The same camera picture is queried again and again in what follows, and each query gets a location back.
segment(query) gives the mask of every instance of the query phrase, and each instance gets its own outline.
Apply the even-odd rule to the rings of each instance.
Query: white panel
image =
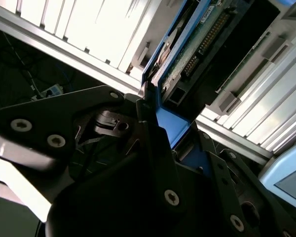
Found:
[[[103,0],[76,0],[65,32],[68,43],[84,50],[89,31],[99,14]]]
[[[122,72],[126,72],[129,64],[132,61],[132,58],[137,50],[137,48],[139,47],[142,39],[144,38],[147,29],[160,5],[162,0],[151,0],[148,8],[145,12],[145,15],[143,16],[143,19],[140,23],[140,25],[138,26],[137,31],[135,32],[134,37],[132,38],[125,54],[124,57],[122,59],[122,61],[120,62],[120,65],[118,66],[118,68],[122,71]]]
[[[270,116],[254,130],[248,140],[262,144],[272,133],[296,113],[296,91],[294,91]]]
[[[22,0],[21,17],[39,26],[43,11],[45,7],[45,0]]]
[[[45,13],[43,24],[45,30],[54,34],[57,26],[57,21],[60,16],[61,8],[65,0],[49,0]]]
[[[295,90],[296,86],[296,64],[270,89],[268,92],[237,124],[233,131],[240,136],[249,135],[260,121],[268,115],[278,103]]]
[[[0,0],[0,6],[15,13],[18,0]]]
[[[58,25],[56,27],[56,33],[55,35],[59,38],[63,38],[65,35],[65,31],[68,25],[68,21],[72,12],[72,9],[74,7],[74,0],[64,0],[63,9],[60,13],[60,18]]]
[[[111,66],[117,68],[120,64],[127,47],[135,33],[137,26],[149,4],[149,0],[133,0],[134,9],[124,18],[124,23],[122,27],[116,32],[115,37],[120,36],[119,40],[116,41],[113,49],[113,55],[109,60],[111,61]]]
[[[142,77],[143,77],[143,70],[140,70],[139,68],[133,68],[130,71],[129,74],[132,78],[135,78],[137,81],[142,82]]]
[[[131,0],[105,0],[87,44],[90,54],[106,61],[115,55],[116,42],[123,37],[123,24]]]

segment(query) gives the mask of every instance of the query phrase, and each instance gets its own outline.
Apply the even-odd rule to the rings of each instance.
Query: screw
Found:
[[[237,231],[243,232],[245,230],[245,226],[243,225],[243,223],[239,219],[239,217],[237,217],[235,215],[231,215],[230,221],[231,221],[232,225],[237,229]]]
[[[284,234],[284,236],[285,237],[292,237],[288,232],[286,232],[286,231],[283,231],[283,234]]]
[[[113,97],[113,98],[118,98],[118,95],[117,95],[116,93],[114,93],[114,92],[111,92],[110,95],[111,95],[111,97]]]
[[[179,205],[179,202],[180,202],[179,197],[174,191],[170,189],[166,190],[164,192],[164,197],[166,198],[167,202],[170,205],[173,205],[173,206]]]
[[[201,173],[203,173],[203,167],[200,166],[197,169],[198,169],[198,171],[200,171]]]
[[[17,132],[28,132],[32,129],[30,121],[22,118],[15,119],[10,124],[11,128]]]
[[[237,158],[236,155],[235,155],[234,153],[232,153],[232,152],[229,152],[229,155],[230,155],[231,158],[233,158],[233,159],[236,159],[236,158]]]
[[[50,135],[47,138],[47,142],[51,147],[55,148],[63,147],[66,144],[66,140],[57,134]]]
[[[210,139],[210,137],[209,137],[206,133],[203,133],[203,137],[204,137],[206,140]]]

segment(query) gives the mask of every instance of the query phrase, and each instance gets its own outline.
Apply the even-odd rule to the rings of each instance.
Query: black cable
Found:
[[[82,166],[82,168],[80,170],[80,173],[78,175],[77,180],[83,179],[83,177],[84,177],[84,175],[85,175],[85,173],[86,173],[89,165],[91,164],[92,158],[94,156],[95,149],[97,148],[97,145],[98,145],[97,142],[95,142],[95,143],[92,144],[92,147],[91,147],[91,149],[90,149],[90,151],[88,153],[88,156],[86,157],[86,159],[84,161],[84,164],[83,164],[83,166]]]
[[[36,227],[36,231],[35,231],[34,237],[37,237],[38,236],[38,232],[39,232],[40,226],[41,226],[41,221],[38,221],[38,224],[37,224],[37,227]]]

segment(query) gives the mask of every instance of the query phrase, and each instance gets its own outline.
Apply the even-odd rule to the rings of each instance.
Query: metal frame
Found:
[[[136,94],[140,82],[0,7],[0,30],[123,92]]]
[[[25,21],[2,7],[0,7],[0,30],[51,55],[52,57],[55,57],[60,61],[63,61],[64,63],[88,74],[89,76],[116,88],[121,92],[137,94],[141,88],[141,83],[135,78],[132,78],[120,70],[96,59],[88,53],[68,44],[64,40],[55,37],[54,35],[31,24],[30,22]],[[158,48],[160,48],[163,43],[164,40],[160,43]],[[149,64],[152,62],[154,57],[155,55],[152,56]],[[160,125],[167,127],[167,124],[169,124],[168,119],[172,119],[173,115],[167,110],[162,110],[166,115],[164,116],[164,122]],[[188,129],[189,123],[180,117],[175,117],[179,121],[184,122],[183,129],[179,132],[179,134],[183,135],[186,129]],[[272,157],[271,152],[266,151],[250,141],[247,141],[245,138],[240,138],[236,134],[230,132],[230,130],[222,128],[219,124],[210,121],[209,119],[204,119],[204,116],[198,117],[198,126],[200,129],[208,132],[214,140],[248,158],[253,159],[254,161],[257,161],[260,164],[265,164],[266,161]]]
[[[213,140],[259,164],[265,165],[273,156],[273,153],[266,151],[202,115],[197,117],[196,124],[198,129],[206,132]]]

